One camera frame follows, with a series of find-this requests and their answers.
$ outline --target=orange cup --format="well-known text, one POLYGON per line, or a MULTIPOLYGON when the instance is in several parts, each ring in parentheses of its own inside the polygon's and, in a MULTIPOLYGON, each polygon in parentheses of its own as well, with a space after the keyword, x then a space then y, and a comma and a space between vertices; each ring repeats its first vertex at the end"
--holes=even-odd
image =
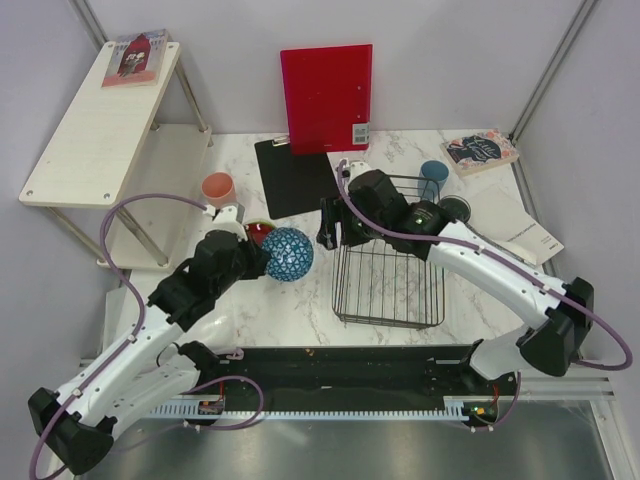
POLYGON ((236 202, 236 189, 231 175, 216 172, 209 175, 202 182, 202 194, 210 205, 221 208, 227 203, 236 202))

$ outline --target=paper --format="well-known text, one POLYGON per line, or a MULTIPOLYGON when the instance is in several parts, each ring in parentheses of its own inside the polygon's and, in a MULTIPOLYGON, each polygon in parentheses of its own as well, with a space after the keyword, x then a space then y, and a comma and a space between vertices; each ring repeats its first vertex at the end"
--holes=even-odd
POLYGON ((564 248, 498 187, 490 187, 467 201, 471 205, 469 224, 475 230, 537 266, 564 248))

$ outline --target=black clipboard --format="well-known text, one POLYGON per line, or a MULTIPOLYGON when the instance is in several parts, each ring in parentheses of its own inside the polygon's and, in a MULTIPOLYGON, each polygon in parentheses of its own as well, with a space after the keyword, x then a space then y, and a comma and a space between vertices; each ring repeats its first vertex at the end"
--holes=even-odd
POLYGON ((320 200, 339 195, 326 153, 293 155, 289 143, 255 144, 269 216, 278 220, 320 210, 320 200))

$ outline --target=wooden shelf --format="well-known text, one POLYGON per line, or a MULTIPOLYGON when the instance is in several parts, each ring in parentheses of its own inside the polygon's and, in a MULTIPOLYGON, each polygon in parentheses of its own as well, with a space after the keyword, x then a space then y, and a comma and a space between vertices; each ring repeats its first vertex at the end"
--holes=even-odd
POLYGON ((25 205, 109 208, 123 198, 180 44, 167 45, 156 85, 102 88, 114 44, 102 47, 27 180, 19 197, 25 205))
MULTIPOLYGON (((196 198, 209 134, 200 132, 195 125, 167 124, 150 132, 125 197, 162 192, 196 198)), ((193 208, 182 202, 163 199, 140 200, 129 204, 127 209, 169 257, 169 264, 158 265, 133 234, 116 219, 107 237, 107 246, 116 265, 124 269, 146 270, 169 270, 175 267, 184 260, 177 246, 186 218, 193 208)))

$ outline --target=barcode label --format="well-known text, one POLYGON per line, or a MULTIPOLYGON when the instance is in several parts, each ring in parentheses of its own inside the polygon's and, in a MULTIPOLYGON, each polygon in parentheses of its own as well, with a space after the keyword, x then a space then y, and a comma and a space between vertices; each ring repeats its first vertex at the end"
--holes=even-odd
POLYGON ((369 124, 354 123, 353 124, 353 144, 367 145, 369 143, 369 124))

